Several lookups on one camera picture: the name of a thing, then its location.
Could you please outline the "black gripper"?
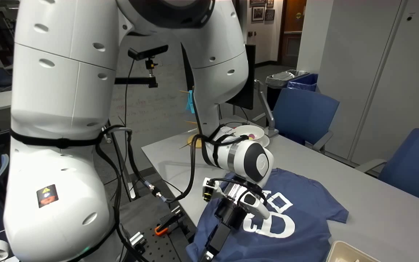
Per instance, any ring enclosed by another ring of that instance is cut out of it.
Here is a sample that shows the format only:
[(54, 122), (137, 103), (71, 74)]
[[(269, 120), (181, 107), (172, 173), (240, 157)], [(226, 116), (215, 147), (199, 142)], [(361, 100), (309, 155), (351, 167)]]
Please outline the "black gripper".
[(211, 233), (211, 240), (224, 243), (226, 238), (242, 225), (245, 215), (246, 211), (242, 206), (229, 199), (223, 199), (215, 211), (218, 224)]

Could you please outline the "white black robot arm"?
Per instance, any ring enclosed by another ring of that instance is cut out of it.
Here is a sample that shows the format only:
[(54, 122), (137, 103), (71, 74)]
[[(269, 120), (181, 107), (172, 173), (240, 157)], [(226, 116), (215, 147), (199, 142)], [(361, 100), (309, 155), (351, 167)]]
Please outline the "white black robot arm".
[(93, 151), (111, 128), (119, 46), (130, 33), (179, 40), (204, 160), (249, 183), (271, 174), (272, 152), (231, 135), (217, 113), (249, 75), (233, 0), (21, 0), (3, 211), (19, 262), (71, 262), (114, 231), (118, 211)]

